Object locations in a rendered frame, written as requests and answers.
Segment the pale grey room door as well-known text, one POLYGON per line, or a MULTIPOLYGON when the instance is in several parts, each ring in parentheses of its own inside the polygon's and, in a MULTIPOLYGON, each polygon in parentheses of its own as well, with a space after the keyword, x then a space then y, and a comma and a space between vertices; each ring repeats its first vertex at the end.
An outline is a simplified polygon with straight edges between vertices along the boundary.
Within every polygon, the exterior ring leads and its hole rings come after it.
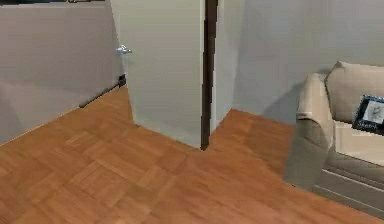
POLYGON ((136 124, 201 145, 205 0, 109 0, 136 124))

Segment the beige sofa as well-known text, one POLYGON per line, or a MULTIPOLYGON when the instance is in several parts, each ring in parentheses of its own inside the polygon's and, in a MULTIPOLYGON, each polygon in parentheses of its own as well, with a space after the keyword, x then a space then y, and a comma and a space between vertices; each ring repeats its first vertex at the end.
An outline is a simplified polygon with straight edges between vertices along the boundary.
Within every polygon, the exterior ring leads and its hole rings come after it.
POLYGON ((352 128, 364 95, 384 98, 384 66, 307 76, 283 180, 384 220, 384 136, 352 128))

